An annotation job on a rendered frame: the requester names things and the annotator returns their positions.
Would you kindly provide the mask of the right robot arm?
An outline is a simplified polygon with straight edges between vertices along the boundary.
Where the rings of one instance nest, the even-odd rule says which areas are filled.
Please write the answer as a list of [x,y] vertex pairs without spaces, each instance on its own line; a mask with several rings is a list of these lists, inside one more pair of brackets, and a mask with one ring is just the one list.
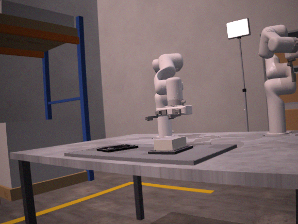
[[[153,60],[152,66],[156,72],[154,77],[155,103],[156,108],[165,106],[184,105],[182,82],[179,77],[173,77],[184,64],[181,54],[163,54],[158,59]],[[166,79],[166,80],[165,80]],[[158,117],[157,138],[165,138],[172,135],[171,119],[168,116]]]

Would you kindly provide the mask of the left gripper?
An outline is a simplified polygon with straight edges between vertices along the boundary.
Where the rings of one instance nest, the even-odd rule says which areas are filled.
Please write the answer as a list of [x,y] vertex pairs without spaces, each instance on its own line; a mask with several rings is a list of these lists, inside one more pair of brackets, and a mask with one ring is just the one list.
[[296,74],[293,72],[293,64],[292,62],[298,58],[298,50],[295,53],[285,53],[285,58],[289,60],[289,63],[287,63],[287,66],[291,67],[291,77],[292,82],[296,82]]

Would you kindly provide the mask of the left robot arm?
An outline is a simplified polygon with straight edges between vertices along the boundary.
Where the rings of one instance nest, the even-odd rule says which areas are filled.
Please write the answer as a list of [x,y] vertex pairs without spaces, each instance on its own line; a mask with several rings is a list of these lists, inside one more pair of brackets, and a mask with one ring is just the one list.
[[295,53],[298,39],[288,37],[285,25],[269,26],[260,37],[259,56],[266,62],[267,80],[264,89],[268,104],[269,132],[267,135],[286,135],[285,104],[279,95],[296,92],[296,82],[292,82],[291,68],[280,63],[274,53]]

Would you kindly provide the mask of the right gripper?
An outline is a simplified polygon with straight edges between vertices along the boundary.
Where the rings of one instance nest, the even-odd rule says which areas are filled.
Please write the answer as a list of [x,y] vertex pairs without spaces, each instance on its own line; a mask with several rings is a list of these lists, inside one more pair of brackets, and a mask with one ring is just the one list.
[[145,117],[145,120],[151,121],[153,118],[158,118],[161,116],[168,116],[168,119],[174,119],[181,115],[192,114],[192,106],[184,105],[174,105],[174,106],[165,106],[164,108],[157,108],[154,116]]

